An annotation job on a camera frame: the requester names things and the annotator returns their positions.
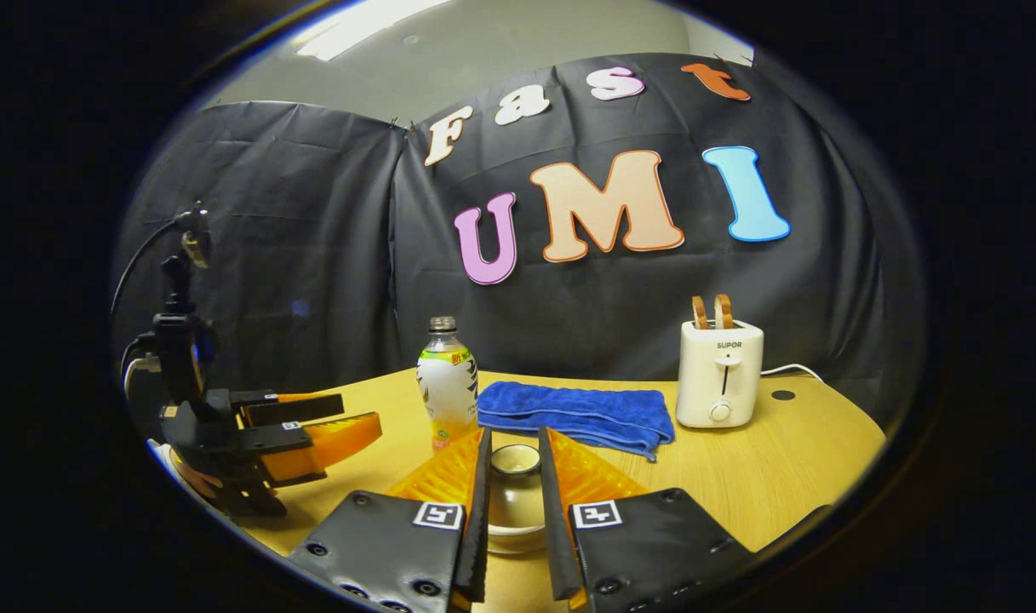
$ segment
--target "letter m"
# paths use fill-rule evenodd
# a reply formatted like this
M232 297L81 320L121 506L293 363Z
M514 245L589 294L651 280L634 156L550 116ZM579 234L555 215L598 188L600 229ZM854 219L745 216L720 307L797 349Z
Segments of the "letter m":
M544 189L548 207L551 243L544 249L548 261L582 259L589 251L575 235L575 222L582 224L602 252L611 252L624 212L628 233L623 244L632 252L672 249L685 241L685 233L672 225L665 195L661 193L655 151L625 151L612 159L604 189L568 163L538 168L529 181Z

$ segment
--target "wooden table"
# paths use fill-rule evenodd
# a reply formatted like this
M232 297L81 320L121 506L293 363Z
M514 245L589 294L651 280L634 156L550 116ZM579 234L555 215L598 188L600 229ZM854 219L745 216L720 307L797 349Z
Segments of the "wooden table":
M576 389L657 389L669 415L677 404L675 381L587 381L506 376L480 371L480 390L494 381ZM385 492L432 457L431 427L413 369L338 388L346 415L377 411L381 438L327 469L327 478L280 489L284 519L238 520L240 527L281 555L289 554L351 490ZM794 400L775 400L777 389ZM677 440L657 449L658 462L638 455L589 447L635 481L657 491L684 488L714 519L751 551L771 543L817 505L836 501L867 469L885 442L872 419L850 400L807 374L759 380L752 421L725 430L679 426ZM529 436L495 432L494 446L529 443ZM553 602L545 552L520 558L489 555L487 602L473 613L565 612Z

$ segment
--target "toaster knob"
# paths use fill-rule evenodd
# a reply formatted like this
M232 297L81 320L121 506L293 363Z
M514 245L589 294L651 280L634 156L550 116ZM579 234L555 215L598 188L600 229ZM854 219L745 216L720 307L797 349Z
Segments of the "toaster knob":
M732 407L728 406L727 401L721 400L715 403L715 406L711 407L711 421L725 421L732 411Z

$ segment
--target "plastic bottle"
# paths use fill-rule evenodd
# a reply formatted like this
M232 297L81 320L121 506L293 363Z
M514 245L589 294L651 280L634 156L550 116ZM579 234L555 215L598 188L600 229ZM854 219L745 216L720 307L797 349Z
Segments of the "plastic bottle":
M431 318L431 342L420 353L415 379L431 416L431 445L435 453L479 428L476 399L480 380L476 359L458 338L456 319Z

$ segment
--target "blue letter i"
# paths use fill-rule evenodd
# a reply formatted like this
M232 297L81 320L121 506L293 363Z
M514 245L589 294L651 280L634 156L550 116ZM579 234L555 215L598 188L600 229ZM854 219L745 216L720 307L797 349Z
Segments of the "blue letter i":
M721 172L732 201L737 217L728 225L728 235L749 242L778 240L790 233L790 225L771 205L767 186L756 170L756 156L748 147L715 147L703 151L703 162Z

